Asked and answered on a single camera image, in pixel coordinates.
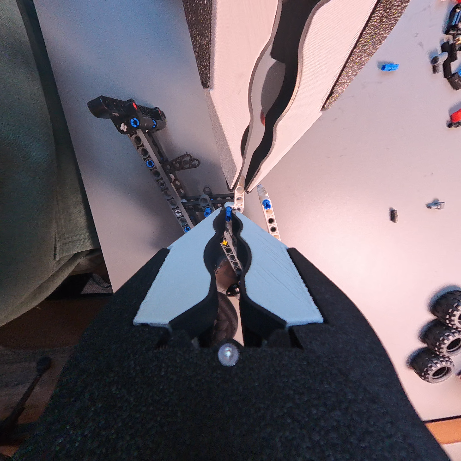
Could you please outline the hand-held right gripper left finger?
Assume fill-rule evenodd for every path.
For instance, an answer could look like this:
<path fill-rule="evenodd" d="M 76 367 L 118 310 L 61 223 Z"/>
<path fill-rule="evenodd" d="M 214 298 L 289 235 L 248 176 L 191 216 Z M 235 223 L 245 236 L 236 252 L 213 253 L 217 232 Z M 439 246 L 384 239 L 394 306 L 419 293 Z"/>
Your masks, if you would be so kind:
<path fill-rule="evenodd" d="M 216 210 L 168 247 L 134 325 L 209 328 L 218 309 L 215 278 L 221 241 L 221 211 Z"/>

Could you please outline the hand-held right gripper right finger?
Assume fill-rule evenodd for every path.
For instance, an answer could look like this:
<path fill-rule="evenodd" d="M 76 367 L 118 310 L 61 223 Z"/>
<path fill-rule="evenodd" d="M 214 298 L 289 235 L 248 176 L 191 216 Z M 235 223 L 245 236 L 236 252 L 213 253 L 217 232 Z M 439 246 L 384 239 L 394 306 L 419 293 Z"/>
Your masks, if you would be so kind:
<path fill-rule="evenodd" d="M 322 323 L 288 248 L 240 212 L 232 218 L 242 265 L 240 312 L 245 326 Z"/>

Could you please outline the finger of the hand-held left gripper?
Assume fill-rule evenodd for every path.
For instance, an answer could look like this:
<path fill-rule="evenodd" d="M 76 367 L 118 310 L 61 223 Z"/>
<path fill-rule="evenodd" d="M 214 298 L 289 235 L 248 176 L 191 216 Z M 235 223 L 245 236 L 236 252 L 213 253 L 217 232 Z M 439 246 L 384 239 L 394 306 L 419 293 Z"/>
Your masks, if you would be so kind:
<path fill-rule="evenodd" d="M 357 43 L 376 1 L 319 1 L 301 34 L 293 91 L 284 111 L 278 102 L 266 115 L 262 141 L 246 174 L 250 192 L 273 169 L 321 115 L 333 85 Z"/>
<path fill-rule="evenodd" d="M 282 1 L 212 2 L 211 82 L 206 103 L 221 167 L 230 190 L 261 140 L 262 82 L 271 66 L 268 49 Z"/>

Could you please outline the pile of small brick parts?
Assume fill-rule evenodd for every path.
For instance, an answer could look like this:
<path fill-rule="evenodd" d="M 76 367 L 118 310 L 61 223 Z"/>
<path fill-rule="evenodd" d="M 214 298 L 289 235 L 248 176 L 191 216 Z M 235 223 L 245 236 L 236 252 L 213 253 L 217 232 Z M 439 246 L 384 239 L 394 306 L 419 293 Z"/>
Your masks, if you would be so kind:
<path fill-rule="evenodd" d="M 452 63 L 458 60 L 458 53 L 461 50 L 461 1 L 455 1 L 452 7 L 444 34 L 448 37 L 441 44 L 441 52 L 434 55 L 431 60 L 432 73 L 442 72 L 443 77 L 448 81 L 452 89 L 461 89 L 460 71 L 452 72 Z"/>

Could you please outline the white spotted brick truck model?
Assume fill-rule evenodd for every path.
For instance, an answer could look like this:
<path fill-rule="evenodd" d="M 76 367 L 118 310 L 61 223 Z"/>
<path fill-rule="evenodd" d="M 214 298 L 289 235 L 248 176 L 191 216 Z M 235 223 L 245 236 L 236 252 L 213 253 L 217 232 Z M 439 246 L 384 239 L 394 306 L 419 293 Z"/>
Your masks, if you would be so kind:
<path fill-rule="evenodd" d="M 144 163 L 152 173 L 153 178 L 156 181 L 160 191 L 162 192 L 163 197 L 168 202 L 170 210 L 176 217 L 176 221 L 181 225 L 183 235 L 193 229 L 193 222 L 190 220 L 188 211 L 184 208 L 184 204 L 182 202 L 182 194 L 178 193 L 178 191 L 180 191 L 182 188 L 176 187 L 175 182 L 171 178 L 171 173 L 164 169 L 166 161 L 164 160 L 164 157 L 159 155 L 157 144 L 153 141 L 153 133 L 158 129 L 164 128 L 165 126 L 163 112 L 157 107 L 148 108 L 136 105 L 135 101 L 133 100 L 120 101 L 105 96 L 100 96 L 92 101 L 89 101 L 88 107 L 90 112 L 92 112 L 95 117 L 111 119 L 121 134 L 130 137 L 134 147 L 138 153 L 141 154 Z M 239 211 L 236 211 L 232 204 L 229 206 L 233 208 L 233 218 L 235 212 Z M 227 256 L 233 256 L 230 264 L 234 267 L 237 267 L 239 265 L 239 260 L 237 259 L 237 240 L 233 233 L 232 220 L 230 222 L 226 222 L 224 206 L 218 210 L 221 211 L 219 215 L 221 218 L 221 241 L 218 258 L 221 253 L 226 254 Z M 158 253 L 155 255 L 156 257 L 159 257 L 159 267 L 155 273 L 154 279 L 159 272 L 167 254 L 168 248 L 158 251 Z M 209 328 L 160 328 L 167 329 L 169 332 L 184 330 L 191 338 L 194 338 L 199 337 L 212 327 L 213 325 Z"/>

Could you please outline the grey desk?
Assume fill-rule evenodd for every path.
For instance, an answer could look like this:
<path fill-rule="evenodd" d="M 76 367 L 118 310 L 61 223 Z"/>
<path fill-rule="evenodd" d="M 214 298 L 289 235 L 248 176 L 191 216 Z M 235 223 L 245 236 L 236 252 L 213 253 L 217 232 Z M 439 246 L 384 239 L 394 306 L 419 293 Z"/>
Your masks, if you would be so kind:
<path fill-rule="evenodd" d="M 190 152 L 189 193 L 226 190 L 181 1 L 35 1 L 113 289 L 181 236 L 127 136 L 95 118 L 99 95 L 159 106 L 169 158 Z M 431 72 L 452 3 L 411 1 L 373 58 L 261 181 L 283 242 L 360 308 L 424 420 L 460 414 L 460 380 L 408 368 L 429 303 L 460 287 L 460 106 Z M 382 72 L 378 62 L 400 65 Z M 434 200 L 444 209 L 428 209 Z M 389 209 L 398 222 L 389 220 Z"/>

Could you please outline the black rubber toy tyre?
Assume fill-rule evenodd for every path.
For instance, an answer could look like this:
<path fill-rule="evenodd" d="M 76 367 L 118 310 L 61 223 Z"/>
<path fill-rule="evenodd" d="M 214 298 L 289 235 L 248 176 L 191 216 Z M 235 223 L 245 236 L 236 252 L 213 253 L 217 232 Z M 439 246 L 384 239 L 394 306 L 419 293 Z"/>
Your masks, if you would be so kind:
<path fill-rule="evenodd" d="M 421 341 L 442 356 L 452 357 L 461 351 L 461 331 L 438 320 L 423 329 Z"/>
<path fill-rule="evenodd" d="M 432 314 L 449 326 L 461 328 L 461 291 L 449 291 L 438 297 L 431 307 Z"/>
<path fill-rule="evenodd" d="M 430 348 L 420 350 L 411 359 L 410 366 L 428 383 L 441 383 L 447 380 L 455 367 L 451 358 L 442 356 Z"/>

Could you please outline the person in green sweatshirt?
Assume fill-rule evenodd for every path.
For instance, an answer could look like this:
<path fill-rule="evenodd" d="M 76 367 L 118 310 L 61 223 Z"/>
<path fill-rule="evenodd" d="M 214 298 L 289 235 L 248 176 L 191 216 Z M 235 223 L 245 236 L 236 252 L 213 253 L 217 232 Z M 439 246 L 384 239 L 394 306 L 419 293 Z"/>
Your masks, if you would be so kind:
<path fill-rule="evenodd" d="M 100 244 L 34 3 L 0 3 L 3 326 L 98 264 Z"/>

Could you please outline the wood edged table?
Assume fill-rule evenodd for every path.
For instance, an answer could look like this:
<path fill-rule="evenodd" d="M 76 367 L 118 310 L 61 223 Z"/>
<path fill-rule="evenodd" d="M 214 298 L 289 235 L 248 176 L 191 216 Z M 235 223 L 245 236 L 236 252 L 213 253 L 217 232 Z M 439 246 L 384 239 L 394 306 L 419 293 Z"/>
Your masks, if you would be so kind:
<path fill-rule="evenodd" d="M 425 422 L 436 441 L 452 461 L 461 460 L 461 417 Z"/>

